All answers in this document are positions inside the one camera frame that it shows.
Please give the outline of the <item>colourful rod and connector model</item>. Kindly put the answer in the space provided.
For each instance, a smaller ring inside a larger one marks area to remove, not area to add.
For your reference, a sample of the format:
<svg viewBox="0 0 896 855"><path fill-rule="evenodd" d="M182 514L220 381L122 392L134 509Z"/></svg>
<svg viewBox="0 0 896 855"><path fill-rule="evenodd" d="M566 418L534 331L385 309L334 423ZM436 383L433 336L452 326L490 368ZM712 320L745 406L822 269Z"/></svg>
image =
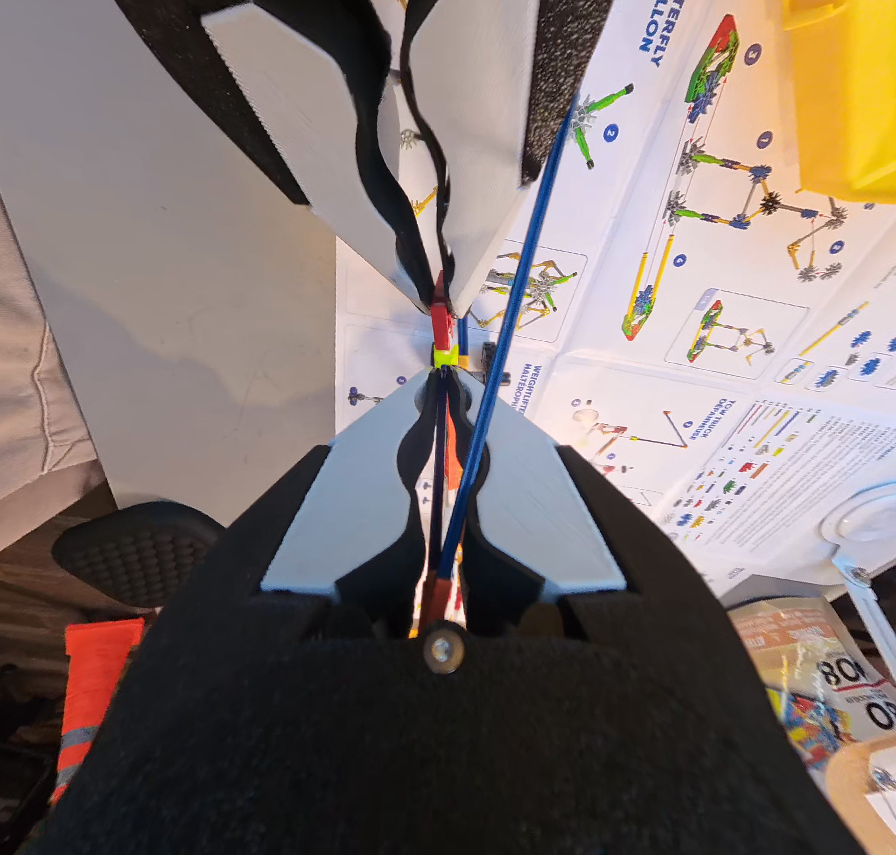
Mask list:
<svg viewBox="0 0 896 855"><path fill-rule="evenodd" d="M454 345L454 319L447 307L442 274L434 289L431 307L433 328L433 369L430 374L434 395L434 473L431 488L431 512L427 533L427 567L422 579L418 632L423 639L435 622L443 619L452 601L452 568L442 577L442 525L445 506L454 506L462 479L456 454L457 433L450 413L447 384L450 369L458 364L459 347Z"/></svg>

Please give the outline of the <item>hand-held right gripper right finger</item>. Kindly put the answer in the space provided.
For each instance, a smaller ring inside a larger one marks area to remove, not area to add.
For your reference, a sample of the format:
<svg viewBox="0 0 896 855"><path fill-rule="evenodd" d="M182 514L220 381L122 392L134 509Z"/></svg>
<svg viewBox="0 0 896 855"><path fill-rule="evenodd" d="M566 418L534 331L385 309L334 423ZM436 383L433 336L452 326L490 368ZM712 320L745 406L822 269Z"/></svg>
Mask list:
<svg viewBox="0 0 896 855"><path fill-rule="evenodd" d="M466 507L461 572L470 632L503 632L538 603L626 588L557 443L501 399Z"/></svg>

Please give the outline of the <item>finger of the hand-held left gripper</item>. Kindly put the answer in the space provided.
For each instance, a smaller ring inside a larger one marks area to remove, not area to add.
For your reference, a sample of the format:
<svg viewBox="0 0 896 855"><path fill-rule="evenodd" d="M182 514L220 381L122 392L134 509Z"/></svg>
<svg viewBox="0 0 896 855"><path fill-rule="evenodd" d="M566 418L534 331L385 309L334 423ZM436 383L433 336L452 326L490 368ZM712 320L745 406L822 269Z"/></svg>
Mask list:
<svg viewBox="0 0 896 855"><path fill-rule="evenodd" d="M418 308L434 280L399 183L391 40L371 0L245 0L203 27L312 212Z"/></svg>
<svg viewBox="0 0 896 855"><path fill-rule="evenodd" d="M475 301L529 184L523 149L540 0L419 0L406 44L414 105L442 158L439 231L453 303Z"/></svg>

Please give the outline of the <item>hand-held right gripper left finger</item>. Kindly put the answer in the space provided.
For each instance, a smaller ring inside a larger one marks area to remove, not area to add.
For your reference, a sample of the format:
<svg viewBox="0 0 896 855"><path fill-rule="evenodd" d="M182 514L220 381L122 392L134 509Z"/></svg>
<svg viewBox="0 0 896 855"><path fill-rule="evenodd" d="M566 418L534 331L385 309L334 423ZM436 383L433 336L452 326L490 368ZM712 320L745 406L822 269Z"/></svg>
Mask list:
<svg viewBox="0 0 896 855"><path fill-rule="evenodd" d="M418 373L333 439L264 592L323 596L409 631L427 558L416 486L433 450L437 389Z"/></svg>

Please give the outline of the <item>blue rods with orange connector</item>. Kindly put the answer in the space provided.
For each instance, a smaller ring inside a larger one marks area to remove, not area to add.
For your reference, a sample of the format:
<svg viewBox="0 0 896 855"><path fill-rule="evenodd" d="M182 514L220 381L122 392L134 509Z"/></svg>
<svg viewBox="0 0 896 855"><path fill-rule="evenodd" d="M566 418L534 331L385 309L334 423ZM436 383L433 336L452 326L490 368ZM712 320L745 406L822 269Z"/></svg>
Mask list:
<svg viewBox="0 0 896 855"><path fill-rule="evenodd" d="M436 580L450 581L457 547L461 542L462 531L466 522L469 497L476 481L478 468L487 443L487 432L497 405L500 381L505 363L510 352L512 338L521 313L524 292L532 269L533 259L539 245L544 220L554 189L554 181L562 159L568 131L573 120L575 103L566 112L566 117L557 133L554 144L543 168L539 182L535 204L532 210L529 227L521 250L521 258L505 310L505 315L497 342L496 356L492 372L488 377L484 394L481 398L476 423L469 443L468 455L464 465L458 495L451 513L450 522L442 546L442 554L436 572Z"/></svg>

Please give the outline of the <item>white instruction sheet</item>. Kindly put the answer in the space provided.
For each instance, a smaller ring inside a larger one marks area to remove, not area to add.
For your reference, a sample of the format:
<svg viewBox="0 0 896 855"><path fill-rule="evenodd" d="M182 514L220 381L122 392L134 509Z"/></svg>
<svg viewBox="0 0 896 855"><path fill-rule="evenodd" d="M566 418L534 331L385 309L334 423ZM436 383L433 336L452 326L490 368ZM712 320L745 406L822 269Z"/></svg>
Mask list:
<svg viewBox="0 0 896 855"><path fill-rule="evenodd" d="M824 518L894 483L894 204L802 188L781 0L614 0L573 102L504 402L714 592L833 596Z"/></svg>

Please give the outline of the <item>orange traffic cone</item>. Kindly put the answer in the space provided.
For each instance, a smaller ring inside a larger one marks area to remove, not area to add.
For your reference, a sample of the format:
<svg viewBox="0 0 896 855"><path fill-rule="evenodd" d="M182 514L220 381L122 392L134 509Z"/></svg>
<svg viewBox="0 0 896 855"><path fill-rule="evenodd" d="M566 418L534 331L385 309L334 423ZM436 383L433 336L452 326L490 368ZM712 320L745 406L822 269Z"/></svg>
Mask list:
<svg viewBox="0 0 896 855"><path fill-rule="evenodd" d="M59 801L82 766L118 688L129 655L140 644L144 626L143 617L133 617L72 624L65 628L64 647L69 658L69 671L51 805Z"/></svg>

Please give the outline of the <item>white stand base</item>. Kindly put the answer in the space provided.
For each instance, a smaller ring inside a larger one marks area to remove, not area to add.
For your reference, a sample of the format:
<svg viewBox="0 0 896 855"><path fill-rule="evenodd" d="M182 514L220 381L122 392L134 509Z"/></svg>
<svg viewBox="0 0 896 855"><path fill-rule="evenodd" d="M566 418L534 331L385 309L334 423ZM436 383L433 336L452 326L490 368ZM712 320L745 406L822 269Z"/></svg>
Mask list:
<svg viewBox="0 0 896 855"><path fill-rule="evenodd" d="M824 518L820 532L831 544L830 562L851 603L847 610L895 681L895 484L852 496Z"/></svg>

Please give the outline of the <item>colourful cardboard toy box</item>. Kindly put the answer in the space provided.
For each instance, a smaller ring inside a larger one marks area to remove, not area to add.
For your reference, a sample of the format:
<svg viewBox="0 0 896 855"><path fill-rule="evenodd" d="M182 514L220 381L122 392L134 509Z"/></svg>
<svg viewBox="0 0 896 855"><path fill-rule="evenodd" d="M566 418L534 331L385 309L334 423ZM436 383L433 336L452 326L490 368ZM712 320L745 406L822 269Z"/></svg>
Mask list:
<svg viewBox="0 0 896 855"><path fill-rule="evenodd" d="M894 685L823 597L779 597L728 611L772 710L823 793L833 757L894 731Z"/></svg>

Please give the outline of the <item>yellow plastic bin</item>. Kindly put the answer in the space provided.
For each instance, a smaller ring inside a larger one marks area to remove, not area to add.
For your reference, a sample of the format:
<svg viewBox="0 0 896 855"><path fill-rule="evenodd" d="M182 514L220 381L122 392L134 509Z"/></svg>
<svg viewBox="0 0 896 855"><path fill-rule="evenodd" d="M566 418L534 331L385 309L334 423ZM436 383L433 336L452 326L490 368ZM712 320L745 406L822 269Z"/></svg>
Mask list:
<svg viewBox="0 0 896 855"><path fill-rule="evenodd" d="M803 189L895 203L895 0L781 0Z"/></svg>

